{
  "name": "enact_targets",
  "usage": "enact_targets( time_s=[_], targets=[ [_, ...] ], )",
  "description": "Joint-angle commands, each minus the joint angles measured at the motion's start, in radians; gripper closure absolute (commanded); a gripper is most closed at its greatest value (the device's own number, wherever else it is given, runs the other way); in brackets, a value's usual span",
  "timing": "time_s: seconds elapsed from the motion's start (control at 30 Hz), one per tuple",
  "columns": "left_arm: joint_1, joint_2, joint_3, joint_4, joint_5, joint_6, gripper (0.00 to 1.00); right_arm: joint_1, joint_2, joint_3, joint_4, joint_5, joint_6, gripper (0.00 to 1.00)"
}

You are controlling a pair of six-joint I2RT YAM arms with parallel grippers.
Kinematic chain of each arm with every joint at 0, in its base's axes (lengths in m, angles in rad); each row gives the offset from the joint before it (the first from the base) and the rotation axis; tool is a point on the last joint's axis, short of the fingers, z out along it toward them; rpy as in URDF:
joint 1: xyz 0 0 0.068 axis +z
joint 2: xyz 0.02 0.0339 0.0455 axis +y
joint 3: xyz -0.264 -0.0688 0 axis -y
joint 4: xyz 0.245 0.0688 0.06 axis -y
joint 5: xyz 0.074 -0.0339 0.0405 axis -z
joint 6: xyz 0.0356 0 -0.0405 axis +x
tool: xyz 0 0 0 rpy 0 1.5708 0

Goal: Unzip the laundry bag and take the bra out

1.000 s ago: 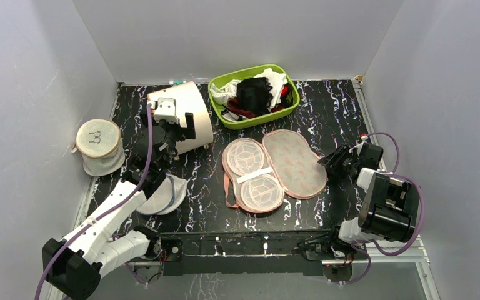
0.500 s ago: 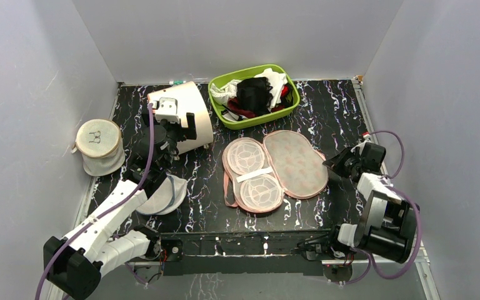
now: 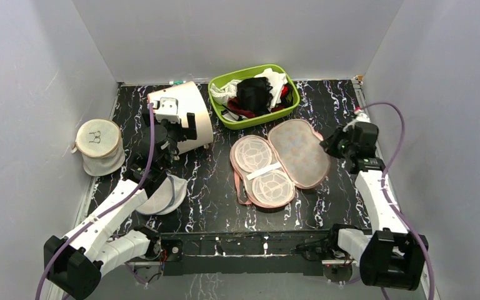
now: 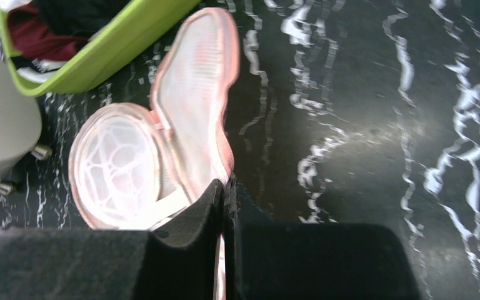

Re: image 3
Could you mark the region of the floral mesh laundry bag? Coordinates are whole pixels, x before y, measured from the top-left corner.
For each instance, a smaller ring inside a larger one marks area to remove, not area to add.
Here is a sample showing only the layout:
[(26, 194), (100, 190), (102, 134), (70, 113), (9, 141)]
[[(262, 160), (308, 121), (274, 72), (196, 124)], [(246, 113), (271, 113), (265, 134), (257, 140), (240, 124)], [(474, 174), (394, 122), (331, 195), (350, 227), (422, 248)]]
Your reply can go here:
[(238, 203), (277, 209), (290, 203), (297, 189), (320, 185), (331, 165), (322, 140), (303, 119), (284, 121), (265, 138), (239, 138), (229, 154)]

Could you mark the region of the black lace bra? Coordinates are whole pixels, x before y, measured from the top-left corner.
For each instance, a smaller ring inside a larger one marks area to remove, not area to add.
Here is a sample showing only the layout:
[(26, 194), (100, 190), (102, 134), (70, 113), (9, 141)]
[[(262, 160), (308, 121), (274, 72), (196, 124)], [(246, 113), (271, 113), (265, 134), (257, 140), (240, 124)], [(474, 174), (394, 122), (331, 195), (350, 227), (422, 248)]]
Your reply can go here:
[(271, 86), (267, 77), (252, 77), (237, 84), (237, 99), (240, 106), (256, 116), (269, 113), (269, 105), (273, 99)]

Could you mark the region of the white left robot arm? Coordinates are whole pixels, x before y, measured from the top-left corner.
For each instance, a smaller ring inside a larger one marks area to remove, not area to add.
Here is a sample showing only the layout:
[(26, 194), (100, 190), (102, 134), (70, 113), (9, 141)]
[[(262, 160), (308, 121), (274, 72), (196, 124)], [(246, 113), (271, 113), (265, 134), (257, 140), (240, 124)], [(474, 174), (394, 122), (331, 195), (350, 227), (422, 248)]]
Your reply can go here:
[(74, 299), (86, 299), (107, 273), (133, 258), (166, 259), (161, 237), (146, 226), (113, 238), (124, 219), (134, 211), (165, 215), (184, 201), (188, 182), (169, 175), (178, 143), (198, 138), (196, 116), (152, 109), (144, 113), (142, 141), (134, 145), (126, 170), (111, 194), (79, 225), (63, 237), (51, 236), (44, 245), (44, 272), (39, 281), (39, 299), (49, 280)]

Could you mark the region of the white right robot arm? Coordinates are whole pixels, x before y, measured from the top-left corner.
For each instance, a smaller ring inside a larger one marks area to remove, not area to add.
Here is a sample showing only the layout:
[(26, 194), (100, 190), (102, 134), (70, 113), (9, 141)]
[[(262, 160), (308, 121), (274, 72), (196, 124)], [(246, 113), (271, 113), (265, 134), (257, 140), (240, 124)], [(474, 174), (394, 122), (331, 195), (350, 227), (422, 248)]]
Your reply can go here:
[(320, 145), (331, 157), (344, 159), (349, 173), (356, 175), (354, 185), (368, 211), (371, 234), (349, 226), (333, 226), (334, 237), (327, 241), (328, 253), (342, 259), (349, 254), (359, 266), (367, 286), (414, 291), (424, 268), (422, 248), (425, 236), (415, 238), (387, 200), (386, 165), (376, 154), (379, 128), (367, 121), (352, 121), (339, 126)]

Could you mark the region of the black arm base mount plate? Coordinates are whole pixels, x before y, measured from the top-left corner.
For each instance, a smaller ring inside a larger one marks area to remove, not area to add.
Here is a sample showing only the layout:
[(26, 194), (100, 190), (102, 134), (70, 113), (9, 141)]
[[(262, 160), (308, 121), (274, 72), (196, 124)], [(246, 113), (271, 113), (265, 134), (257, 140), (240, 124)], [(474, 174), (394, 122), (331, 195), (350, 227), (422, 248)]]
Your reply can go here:
[(156, 258), (133, 258), (137, 268), (157, 267), (165, 276), (281, 274), (322, 276), (326, 268), (355, 264), (337, 250), (328, 229), (313, 231), (191, 232), (157, 234)]

